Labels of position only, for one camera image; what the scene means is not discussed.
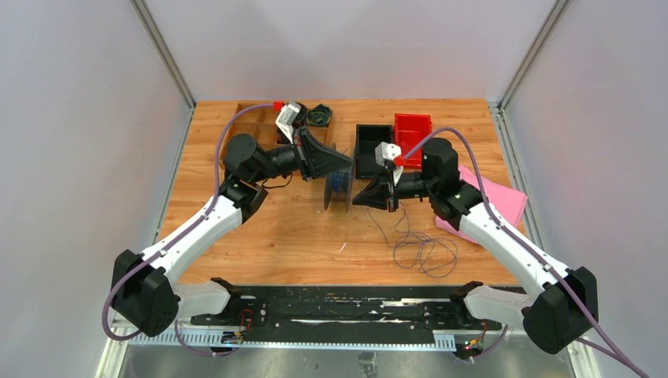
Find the grey filament spool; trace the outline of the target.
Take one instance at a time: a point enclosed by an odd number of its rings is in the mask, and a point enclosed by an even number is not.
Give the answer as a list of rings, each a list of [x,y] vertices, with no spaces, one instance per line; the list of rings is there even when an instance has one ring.
[[[351,207],[352,184],[354,177],[351,169],[337,170],[325,177],[323,203],[327,210],[332,201],[342,202],[348,213]]]

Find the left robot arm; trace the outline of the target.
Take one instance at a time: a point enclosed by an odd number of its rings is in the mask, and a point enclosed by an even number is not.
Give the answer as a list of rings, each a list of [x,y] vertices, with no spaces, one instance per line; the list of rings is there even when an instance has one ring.
[[[348,169],[351,157],[316,139],[307,128],[292,143],[265,150],[249,134],[225,144],[223,166],[206,204],[172,234],[140,253],[121,252],[115,259],[111,290],[104,309],[114,309],[137,329],[156,336],[176,320],[211,314],[231,325],[241,315],[233,287],[222,279],[201,284],[178,283],[188,266],[228,232],[248,221],[268,195],[263,182],[299,172],[305,181]]]

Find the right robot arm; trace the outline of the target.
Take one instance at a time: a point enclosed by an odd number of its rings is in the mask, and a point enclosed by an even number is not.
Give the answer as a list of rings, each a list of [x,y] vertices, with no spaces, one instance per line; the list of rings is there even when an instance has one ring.
[[[458,155],[446,139],[421,147],[421,170],[403,171],[399,146],[374,149],[380,172],[352,202],[394,212],[402,199],[428,199],[438,217],[486,249],[520,283],[523,292],[469,282],[450,296],[451,319],[460,328],[494,321],[518,328],[542,351],[557,354],[592,329],[598,319],[594,274],[572,269],[521,234],[491,204],[483,185],[461,179]]]

